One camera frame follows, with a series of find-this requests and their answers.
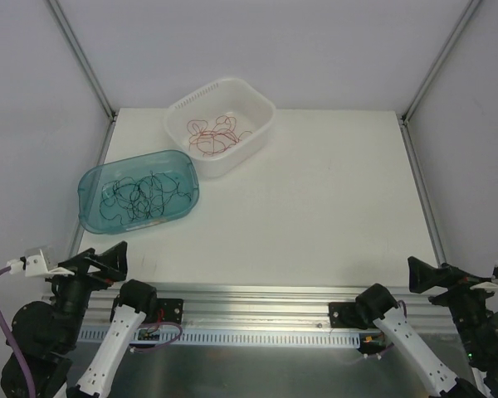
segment white table surface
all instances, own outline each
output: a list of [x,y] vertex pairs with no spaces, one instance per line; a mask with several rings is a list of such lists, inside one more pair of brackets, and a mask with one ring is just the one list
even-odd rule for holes
[[[164,109],[121,109],[105,162],[176,148]],[[393,112],[278,110],[271,141],[200,180],[183,219],[119,235],[128,278],[275,286],[407,286],[407,258],[436,264]]]

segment metal plate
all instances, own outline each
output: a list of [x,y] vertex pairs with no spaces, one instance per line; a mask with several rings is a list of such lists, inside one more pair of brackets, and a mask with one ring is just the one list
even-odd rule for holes
[[[427,337],[426,342],[459,376],[472,378],[457,339]],[[88,368],[97,347],[80,343],[71,353],[70,386]],[[354,349],[175,345],[151,354],[127,353],[110,398],[427,396],[398,350],[380,361],[359,358]]]
[[348,315],[354,313],[353,316],[354,323],[352,323],[353,326],[361,329],[376,328],[372,323],[366,324],[363,319],[361,319],[357,314],[355,314],[354,303],[329,303],[329,320],[331,328],[347,329],[351,327],[351,324],[347,325],[346,323],[344,323],[343,319],[340,316],[341,311],[347,309],[349,310]]
[[[159,297],[183,299],[183,327],[214,330],[330,332],[328,303],[351,302],[367,287],[289,288],[155,284]],[[408,320],[420,333],[457,333],[449,311],[435,307],[426,295],[405,288],[389,289],[408,306]],[[92,294],[85,325],[107,325],[119,286]]]
[[[104,339],[108,327],[89,327],[81,329],[78,342],[98,342]],[[177,332],[168,330],[158,332],[158,342],[167,342]],[[133,345],[147,344],[151,341],[139,340],[139,331],[134,334]],[[180,340],[174,344],[197,346],[234,346],[234,347],[324,347],[358,348],[359,334],[354,332],[266,332],[185,329]]]
[[162,310],[163,322],[181,323],[184,301],[180,298],[157,298],[157,307]]

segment white plastic basket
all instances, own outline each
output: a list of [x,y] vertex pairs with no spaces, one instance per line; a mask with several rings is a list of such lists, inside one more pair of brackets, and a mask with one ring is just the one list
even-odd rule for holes
[[164,129],[192,158],[200,176],[219,177],[266,144],[274,118],[270,100],[246,81],[226,78],[170,106]]

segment red cable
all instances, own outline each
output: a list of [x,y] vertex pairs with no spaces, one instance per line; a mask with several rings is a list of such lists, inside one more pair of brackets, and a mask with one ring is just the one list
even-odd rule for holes
[[146,333],[147,334],[151,334],[151,333],[155,333],[159,330],[159,326],[160,326],[160,323],[163,321],[164,319],[164,310],[161,308],[158,312],[157,312],[157,322],[155,323],[155,329],[153,329],[152,331],[149,331],[146,330]]
[[188,149],[191,149],[194,145],[197,150],[203,153],[203,156],[214,156],[224,153],[232,146],[240,143],[243,134],[252,134],[252,131],[246,130],[236,135],[236,125],[236,118],[226,115],[218,116],[216,118],[216,125],[212,129],[208,129],[207,120],[190,120],[187,123],[187,131],[192,137],[188,139]]

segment metal corner post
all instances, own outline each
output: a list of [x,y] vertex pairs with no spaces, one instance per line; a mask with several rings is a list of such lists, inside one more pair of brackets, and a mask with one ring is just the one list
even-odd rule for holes
[[[100,152],[98,154],[98,158],[96,159],[95,165],[100,165],[105,161],[105,156],[107,156],[107,151],[109,150],[110,139],[113,136],[113,131],[115,130],[117,116],[111,118],[109,125],[107,126],[107,131],[105,132],[105,137],[103,143],[101,144]],[[76,220],[74,225],[74,233],[71,237],[71,243],[67,248],[68,257],[73,257],[77,255],[81,245],[81,239],[83,238],[83,232],[85,230],[81,226],[79,219]]]
[[430,235],[430,240],[432,241],[433,251],[436,256],[437,264],[441,265],[442,263],[447,262],[447,258],[445,256],[444,249],[442,248],[441,236],[439,236],[437,223],[435,222],[435,217],[433,216],[432,206],[428,198],[426,184],[424,183],[424,177],[422,176],[417,153],[415,152],[415,147],[413,147],[413,141],[411,135],[409,134],[408,126],[405,124],[405,121],[403,119],[401,119],[399,122],[404,146],[406,147],[406,153],[408,154],[409,165],[412,169],[413,178],[415,179],[415,185],[417,186],[417,193],[419,196],[419,200],[421,201],[422,212],[424,213],[424,218],[426,219],[428,234]]
[[101,87],[101,84],[98,81],[89,60],[87,59],[85,52],[81,49],[81,45],[77,40],[76,34],[72,30],[68,19],[66,19],[66,15],[63,12],[61,4],[58,0],[44,0],[44,3],[47,5],[48,10],[56,20],[57,27],[59,27],[59,30],[61,30],[61,33],[65,37],[72,54],[85,74],[85,77],[89,82],[91,89],[94,91],[98,102],[100,102],[101,108],[104,110],[107,117],[112,120],[115,116],[115,110],[110,106],[110,102],[107,99],[107,96],[105,95],[105,92]]
[[448,36],[447,40],[442,46],[441,51],[437,55],[436,60],[433,62],[432,66],[430,67],[430,70],[426,74],[426,77],[422,81],[417,93],[413,97],[412,103],[409,105],[408,110],[404,113],[403,121],[405,125],[408,125],[409,120],[413,117],[413,114],[415,114],[415,111],[422,102],[424,95],[427,93],[428,89],[430,88],[430,85],[432,84],[437,74],[439,73],[439,70],[447,60],[448,56],[450,55],[453,48],[460,39],[461,34],[465,31],[465,28],[468,26],[476,10],[478,9],[478,7],[481,5],[482,2],[483,0],[470,0],[469,3],[466,5],[465,10],[459,17],[459,20],[452,29],[452,32]]

